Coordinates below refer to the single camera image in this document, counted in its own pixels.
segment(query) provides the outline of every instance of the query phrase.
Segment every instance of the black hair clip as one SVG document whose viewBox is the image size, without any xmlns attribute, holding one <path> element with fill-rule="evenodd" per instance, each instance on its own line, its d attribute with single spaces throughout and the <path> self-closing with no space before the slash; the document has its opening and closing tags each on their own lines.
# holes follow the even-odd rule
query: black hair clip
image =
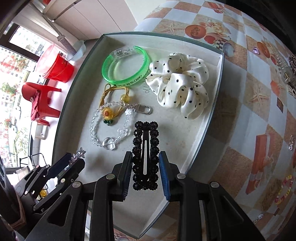
<svg viewBox="0 0 296 241">
<path fill-rule="evenodd" d="M 133 147 L 133 172 L 135 173 L 133 175 L 133 188 L 138 190 L 156 190 L 158 175 L 157 172 L 159 170 L 157 163 L 159 161 L 157 154 L 159 153 L 158 149 L 158 135 L 159 132 L 157 130 L 158 124 L 153 122 L 141 122 L 138 121 L 135 123 L 135 131 L 133 139 L 133 144 L 135 145 Z M 149 132 L 150 132 L 150 149 L 149 149 Z M 145 151 L 145 141 L 147 141 L 147 173 L 144 174 L 144 151 Z"/>
</svg>

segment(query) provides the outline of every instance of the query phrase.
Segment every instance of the table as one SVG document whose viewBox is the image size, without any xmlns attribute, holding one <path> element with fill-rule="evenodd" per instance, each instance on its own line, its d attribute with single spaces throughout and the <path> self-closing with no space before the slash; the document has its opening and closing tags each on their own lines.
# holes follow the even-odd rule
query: table
<svg viewBox="0 0 296 241">
<path fill-rule="evenodd" d="M 275 58 L 288 60 L 291 51 L 250 16 L 214 0 L 166 1 L 135 31 L 198 38 L 224 48 L 216 108 L 189 175 L 204 183 L 218 181 L 251 220 L 263 213 L 256 226 L 273 240 L 296 207 L 295 186 L 281 204 L 274 201 L 285 177 L 296 176 L 295 148 L 288 148 L 290 136 L 296 136 L 296 100 L 287 93 Z M 170 203 L 142 240 L 175 240 L 178 209 Z"/>
</svg>

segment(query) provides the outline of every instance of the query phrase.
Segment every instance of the green bracelet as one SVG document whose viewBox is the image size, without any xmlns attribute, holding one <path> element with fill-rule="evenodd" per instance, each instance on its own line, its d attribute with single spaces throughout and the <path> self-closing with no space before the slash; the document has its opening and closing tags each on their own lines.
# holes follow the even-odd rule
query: green bracelet
<svg viewBox="0 0 296 241">
<path fill-rule="evenodd" d="M 109 73 L 112 71 L 113 66 L 116 64 L 117 60 L 134 54 L 140 53 L 144 57 L 144 63 L 142 67 L 131 77 L 126 78 L 124 80 L 112 80 L 109 78 Z M 146 51 L 138 46 L 126 46 L 120 49 L 117 49 L 109 54 L 109 56 L 105 59 L 103 66 L 102 66 L 102 75 L 105 80 L 107 80 L 111 85 L 114 86 L 128 86 L 136 83 L 140 79 L 142 79 L 147 70 L 149 69 L 150 59 Z"/>
</svg>

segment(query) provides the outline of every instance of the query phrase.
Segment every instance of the metal screw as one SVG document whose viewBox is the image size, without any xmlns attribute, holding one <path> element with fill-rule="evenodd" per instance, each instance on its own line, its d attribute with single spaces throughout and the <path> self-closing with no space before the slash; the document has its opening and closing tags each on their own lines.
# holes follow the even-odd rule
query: metal screw
<svg viewBox="0 0 296 241">
<path fill-rule="evenodd" d="M 211 187 L 212 188 L 218 188 L 219 187 L 219 183 L 217 183 L 217 182 L 211 182 Z"/>
<path fill-rule="evenodd" d="M 186 177 L 186 175 L 184 173 L 178 173 L 177 174 L 178 179 L 184 179 L 185 177 Z"/>
<path fill-rule="evenodd" d="M 72 187 L 74 187 L 74 188 L 78 188 L 78 187 L 80 187 L 80 185 L 81 185 L 80 182 L 74 182 L 74 183 L 72 184 Z"/>
<path fill-rule="evenodd" d="M 106 178 L 107 178 L 108 180 L 112 180 L 112 179 L 115 178 L 115 175 L 112 174 L 112 173 L 110 173 L 110 174 L 108 174 L 108 175 L 106 176 Z"/>
</svg>

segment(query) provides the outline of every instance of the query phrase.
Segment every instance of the clear beaded bracelet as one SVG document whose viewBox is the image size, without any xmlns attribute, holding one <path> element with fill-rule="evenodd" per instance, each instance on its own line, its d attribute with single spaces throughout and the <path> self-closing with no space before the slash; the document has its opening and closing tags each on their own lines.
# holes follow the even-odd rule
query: clear beaded bracelet
<svg viewBox="0 0 296 241">
<path fill-rule="evenodd" d="M 99 127 L 99 122 L 100 122 L 100 117 L 102 117 L 102 110 L 106 107 L 110 107 L 110 106 L 119 106 L 119 107 L 126 107 L 125 110 L 125 116 L 126 116 L 126 121 L 123 125 L 123 128 L 121 129 L 117 129 L 118 132 L 118 137 L 117 138 L 113 138 L 113 137 L 106 137 L 103 142 L 99 141 L 99 138 L 97 136 L 97 131 L 98 131 L 98 127 Z M 100 106 L 99 109 L 96 110 L 96 112 L 94 113 L 94 116 L 91 120 L 91 124 L 89 127 L 90 130 L 90 135 L 91 135 L 91 140 L 93 142 L 93 144 L 100 146 L 100 147 L 104 147 L 107 150 L 113 150 L 115 148 L 115 144 L 117 142 L 119 142 L 122 138 L 126 137 L 128 135 L 128 128 L 130 126 L 131 123 L 131 116 L 133 114 L 133 112 L 139 112 L 139 113 L 143 113 L 143 114 L 150 114 L 151 113 L 151 108 L 149 106 L 143 106 L 140 104 L 126 104 L 125 102 L 106 102 L 103 105 Z"/>
</svg>

